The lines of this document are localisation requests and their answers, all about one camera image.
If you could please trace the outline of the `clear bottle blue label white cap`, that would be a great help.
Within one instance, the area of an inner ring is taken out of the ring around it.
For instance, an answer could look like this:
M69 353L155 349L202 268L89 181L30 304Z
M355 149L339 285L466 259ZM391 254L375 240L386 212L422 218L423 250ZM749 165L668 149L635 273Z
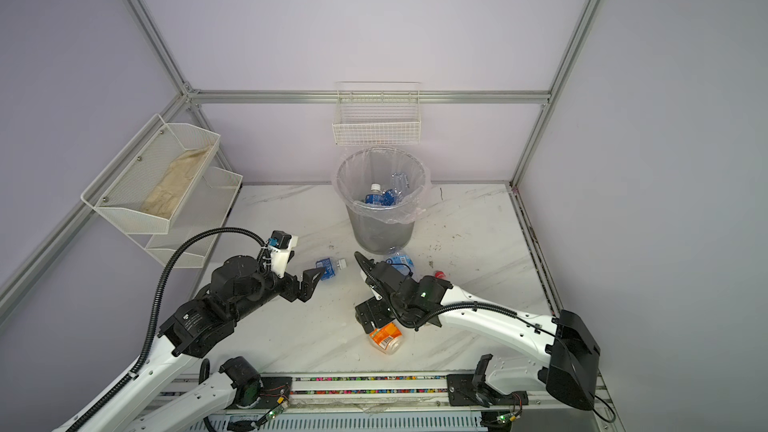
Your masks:
M332 258L324 258L321 260L318 260L315 263L315 266L319 269L323 270L323 273L321 275L321 280L329 280L334 278L337 273L347 267L347 261L344 258L341 259L332 259Z

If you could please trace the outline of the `orange label bottle yellow cap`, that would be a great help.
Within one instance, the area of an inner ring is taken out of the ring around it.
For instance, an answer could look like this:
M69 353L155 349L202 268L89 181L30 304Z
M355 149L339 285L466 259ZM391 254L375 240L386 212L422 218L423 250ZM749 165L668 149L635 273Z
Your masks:
M394 322L375 328L368 336L372 345L386 355L397 352L404 341L401 330Z

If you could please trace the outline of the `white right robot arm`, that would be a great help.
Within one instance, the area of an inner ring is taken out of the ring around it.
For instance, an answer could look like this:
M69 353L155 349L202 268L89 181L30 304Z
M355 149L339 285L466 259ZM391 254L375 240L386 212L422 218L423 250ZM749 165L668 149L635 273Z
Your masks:
M600 347L581 317L532 314L496 304L435 276L414 279L386 261L354 255L373 296L356 308L365 331L392 321L415 332L427 325L455 327L490 338L522 354L525 362L506 366L491 353L475 367L463 388L472 403L491 407L539 384L554 399L591 411L596 395Z

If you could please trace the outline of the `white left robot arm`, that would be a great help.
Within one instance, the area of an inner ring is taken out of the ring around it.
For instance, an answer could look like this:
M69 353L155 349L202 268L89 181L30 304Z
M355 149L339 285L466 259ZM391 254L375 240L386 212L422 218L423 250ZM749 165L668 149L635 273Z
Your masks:
M276 297L308 301L324 273L323 267L309 269L297 279L251 256L227 259L212 272L204 291L163 322L148 351L58 429L122 430L178 375L232 335L239 321Z

